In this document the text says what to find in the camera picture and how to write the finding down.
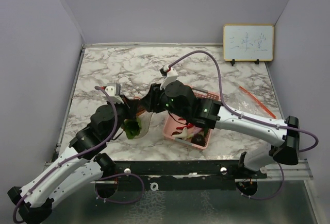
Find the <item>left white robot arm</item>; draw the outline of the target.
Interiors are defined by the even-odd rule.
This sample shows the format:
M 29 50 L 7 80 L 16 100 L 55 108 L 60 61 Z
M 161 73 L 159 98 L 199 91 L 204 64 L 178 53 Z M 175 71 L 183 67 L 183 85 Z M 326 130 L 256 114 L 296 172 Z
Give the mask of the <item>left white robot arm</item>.
M 63 153 L 28 184 L 8 191 L 14 203 L 14 223 L 42 223 L 57 204 L 85 184 L 108 180 L 115 162 L 103 152 L 126 120 L 137 117 L 139 100 L 121 96 L 97 108 L 90 122 L 77 132 Z

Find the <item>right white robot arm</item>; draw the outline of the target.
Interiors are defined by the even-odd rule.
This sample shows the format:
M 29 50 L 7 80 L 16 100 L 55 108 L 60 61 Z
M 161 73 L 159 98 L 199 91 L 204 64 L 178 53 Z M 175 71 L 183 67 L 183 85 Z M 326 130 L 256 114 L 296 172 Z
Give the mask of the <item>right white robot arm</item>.
M 151 84 L 140 103 L 148 112 L 168 111 L 199 128 L 230 130 L 265 141 L 259 148 L 241 154 L 237 173 L 242 178 L 249 178 L 274 162 L 285 165 L 299 162 L 299 121 L 295 117 L 267 119 L 244 114 L 221 101 L 195 96 L 190 86 L 178 80 L 165 88 Z

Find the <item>clear orange-zip bag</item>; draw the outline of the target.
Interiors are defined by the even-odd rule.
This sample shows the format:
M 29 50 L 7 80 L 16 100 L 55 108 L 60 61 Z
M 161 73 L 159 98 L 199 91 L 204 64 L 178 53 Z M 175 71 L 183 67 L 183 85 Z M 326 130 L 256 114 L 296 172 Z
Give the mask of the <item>clear orange-zip bag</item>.
M 142 138 L 148 133 L 152 115 L 153 113 L 147 112 L 143 107 L 139 106 L 136 118 L 138 117 L 139 119 L 141 119 L 142 130 L 140 132 L 140 135 L 135 137 L 134 139 Z
M 235 92 L 232 105 L 239 110 L 249 112 L 251 114 L 276 118 L 276 115 L 270 111 L 259 99 L 257 99 L 252 93 L 240 86 Z

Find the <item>green leaf vegetable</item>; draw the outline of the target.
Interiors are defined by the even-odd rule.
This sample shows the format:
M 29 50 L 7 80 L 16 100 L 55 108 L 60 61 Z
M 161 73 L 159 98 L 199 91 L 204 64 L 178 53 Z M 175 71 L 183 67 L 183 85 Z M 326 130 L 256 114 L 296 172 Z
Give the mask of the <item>green leaf vegetable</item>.
M 125 120 L 122 125 L 122 129 L 126 133 L 126 137 L 129 140 L 134 139 L 135 137 L 140 135 L 140 132 L 142 130 L 141 119 L 137 117 L 136 119 Z

